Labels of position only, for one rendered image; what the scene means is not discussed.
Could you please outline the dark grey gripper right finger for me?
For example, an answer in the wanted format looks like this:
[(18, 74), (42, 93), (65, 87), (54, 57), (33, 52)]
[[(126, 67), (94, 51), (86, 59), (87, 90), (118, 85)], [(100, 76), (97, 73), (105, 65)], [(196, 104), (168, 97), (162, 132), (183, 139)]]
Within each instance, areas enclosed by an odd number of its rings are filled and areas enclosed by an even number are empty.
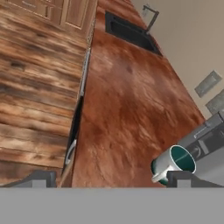
[(168, 179), (166, 186), (172, 188), (222, 188), (222, 185), (200, 179), (189, 171), (168, 171), (166, 177)]

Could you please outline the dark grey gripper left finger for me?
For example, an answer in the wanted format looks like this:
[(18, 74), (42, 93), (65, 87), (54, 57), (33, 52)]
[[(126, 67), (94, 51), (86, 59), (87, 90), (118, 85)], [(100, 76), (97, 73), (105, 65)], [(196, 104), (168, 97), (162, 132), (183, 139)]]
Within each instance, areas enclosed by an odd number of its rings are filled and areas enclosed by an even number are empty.
[(55, 171), (36, 170), (27, 177), (3, 185), (3, 187), (54, 188), (56, 186)]

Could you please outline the white and green mug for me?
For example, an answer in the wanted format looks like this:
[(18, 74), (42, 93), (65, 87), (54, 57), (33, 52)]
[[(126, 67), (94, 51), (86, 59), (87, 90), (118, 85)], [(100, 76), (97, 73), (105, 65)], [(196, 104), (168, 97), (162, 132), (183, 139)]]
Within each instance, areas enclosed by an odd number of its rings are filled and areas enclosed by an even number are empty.
[(166, 186), (168, 183), (167, 172), (195, 173), (196, 168), (196, 162), (190, 152), (180, 145), (173, 145), (151, 161), (151, 181)]

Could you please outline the black dishwasher front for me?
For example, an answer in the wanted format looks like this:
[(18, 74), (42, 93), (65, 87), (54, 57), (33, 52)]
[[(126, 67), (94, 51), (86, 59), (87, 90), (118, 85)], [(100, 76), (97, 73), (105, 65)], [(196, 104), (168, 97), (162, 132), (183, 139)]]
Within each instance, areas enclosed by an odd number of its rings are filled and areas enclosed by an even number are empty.
[[(82, 105), (83, 105), (83, 96), (81, 96), (78, 99), (76, 107), (75, 107), (75, 111), (73, 114), (73, 120), (72, 120), (72, 124), (71, 124), (71, 128), (70, 128), (70, 132), (69, 132), (69, 138), (67, 141), (66, 154), (67, 154), (67, 151), (68, 151), (70, 145), (72, 144), (74, 139), (76, 139), (76, 137), (77, 137), (77, 133), (78, 133), (78, 130), (80, 127)], [(64, 159), (62, 171), (64, 171), (66, 169), (66, 167), (67, 166), (65, 165), (65, 159)]]

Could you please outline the black sink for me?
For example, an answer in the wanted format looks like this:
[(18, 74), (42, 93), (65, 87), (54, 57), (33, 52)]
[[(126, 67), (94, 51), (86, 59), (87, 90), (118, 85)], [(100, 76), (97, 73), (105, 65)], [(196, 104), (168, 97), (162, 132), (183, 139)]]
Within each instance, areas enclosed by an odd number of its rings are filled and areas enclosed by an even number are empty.
[(147, 35), (143, 28), (108, 11), (105, 12), (105, 32), (149, 52), (162, 55), (152, 37)]

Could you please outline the black tap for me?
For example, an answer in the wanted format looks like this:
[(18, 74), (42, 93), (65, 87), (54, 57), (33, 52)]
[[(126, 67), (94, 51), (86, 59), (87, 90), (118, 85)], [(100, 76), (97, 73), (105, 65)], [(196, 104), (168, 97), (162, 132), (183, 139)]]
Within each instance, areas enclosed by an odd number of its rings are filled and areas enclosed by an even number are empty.
[(152, 28), (152, 26), (154, 25), (154, 23), (156, 22), (157, 18), (158, 18), (158, 15), (159, 15), (159, 11), (158, 10), (154, 10), (152, 9), (149, 5), (145, 4), (143, 6), (143, 11), (146, 12), (148, 11), (150, 13), (150, 22), (149, 24), (147, 25), (147, 28), (145, 30), (145, 33), (146, 34), (149, 34), (150, 33), (150, 30)]

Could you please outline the wooden cupboard run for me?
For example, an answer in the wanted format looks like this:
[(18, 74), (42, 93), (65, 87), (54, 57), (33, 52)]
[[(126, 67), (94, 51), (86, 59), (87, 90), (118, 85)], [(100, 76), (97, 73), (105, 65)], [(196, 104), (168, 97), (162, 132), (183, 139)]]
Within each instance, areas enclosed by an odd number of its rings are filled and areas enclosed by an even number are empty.
[(29, 11), (71, 32), (78, 32), (85, 39), (90, 33), (97, 5), (97, 0), (4, 1), (12, 7)]

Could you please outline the grey wall socket plate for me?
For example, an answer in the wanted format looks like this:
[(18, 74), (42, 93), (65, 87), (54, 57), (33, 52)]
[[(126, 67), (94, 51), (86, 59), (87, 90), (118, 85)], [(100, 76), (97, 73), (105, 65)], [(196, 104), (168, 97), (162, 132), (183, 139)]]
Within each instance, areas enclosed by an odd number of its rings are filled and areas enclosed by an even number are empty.
[(221, 80), (221, 76), (215, 70), (213, 70), (194, 90), (197, 95), (202, 98)]
[(206, 104), (209, 112), (214, 115), (224, 109), (224, 89), (222, 89), (212, 100)]

